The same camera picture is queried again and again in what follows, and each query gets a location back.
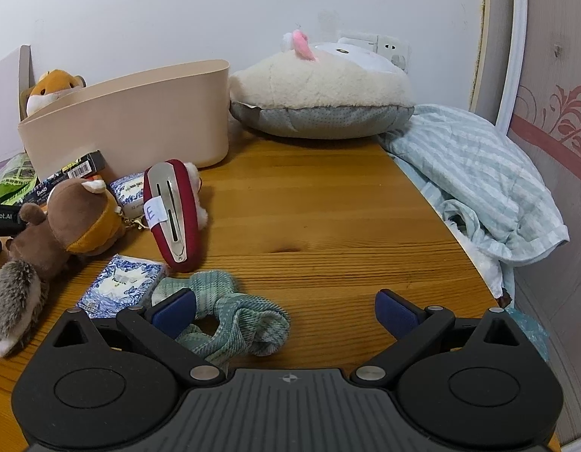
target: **crosshair logo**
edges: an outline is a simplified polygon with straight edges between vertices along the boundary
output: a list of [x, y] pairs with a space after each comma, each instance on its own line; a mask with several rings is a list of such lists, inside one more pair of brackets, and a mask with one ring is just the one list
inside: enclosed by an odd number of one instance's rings
[[285, 376], [282, 376], [280, 378], [288, 384], [294, 384], [299, 380], [299, 378], [295, 374], [286, 374]]

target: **striped cloth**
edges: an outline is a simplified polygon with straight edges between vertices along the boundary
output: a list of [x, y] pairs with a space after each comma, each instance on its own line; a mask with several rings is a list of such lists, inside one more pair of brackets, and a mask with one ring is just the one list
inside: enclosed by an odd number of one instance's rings
[[287, 312], [263, 297], [238, 292], [237, 280], [223, 270], [197, 272], [186, 279], [164, 278], [153, 292], [152, 304], [183, 287], [196, 295], [195, 319], [214, 315], [219, 327], [211, 336], [192, 324], [175, 340], [224, 371], [233, 357], [271, 355], [288, 338], [291, 320]]
[[532, 161], [485, 119], [453, 107], [417, 105], [406, 125], [379, 138], [443, 220], [462, 218], [465, 235], [504, 264], [513, 297], [508, 268], [541, 260], [569, 241]]

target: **green plastic package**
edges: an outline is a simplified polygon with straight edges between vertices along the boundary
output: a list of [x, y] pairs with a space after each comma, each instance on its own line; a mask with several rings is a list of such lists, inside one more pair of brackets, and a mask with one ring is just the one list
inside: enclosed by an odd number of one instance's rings
[[0, 169], [0, 204], [12, 205], [37, 184], [37, 175], [26, 153], [20, 153]]

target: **barcode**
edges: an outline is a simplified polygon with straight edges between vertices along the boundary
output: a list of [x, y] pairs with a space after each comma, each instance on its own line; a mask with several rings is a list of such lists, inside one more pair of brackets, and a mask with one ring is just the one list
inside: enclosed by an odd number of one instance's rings
[[69, 178], [79, 178], [80, 176], [86, 176], [91, 172], [92, 167], [90, 167], [90, 162], [86, 161], [73, 168], [70, 172], [67, 173], [67, 175], [69, 175]]

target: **squirrel plush toy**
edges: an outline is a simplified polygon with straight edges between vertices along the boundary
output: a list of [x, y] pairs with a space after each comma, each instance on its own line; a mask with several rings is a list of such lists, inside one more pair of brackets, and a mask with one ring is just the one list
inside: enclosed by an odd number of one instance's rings
[[0, 357], [23, 347], [47, 299], [49, 282], [73, 255], [98, 255], [123, 236], [121, 208], [103, 180], [68, 179], [47, 200], [20, 209], [27, 223], [6, 243], [10, 260], [0, 269]]
[[70, 75], [66, 71], [53, 70], [44, 73], [31, 90], [27, 100], [27, 117], [60, 97], [83, 88], [85, 85], [86, 83], [82, 77]]

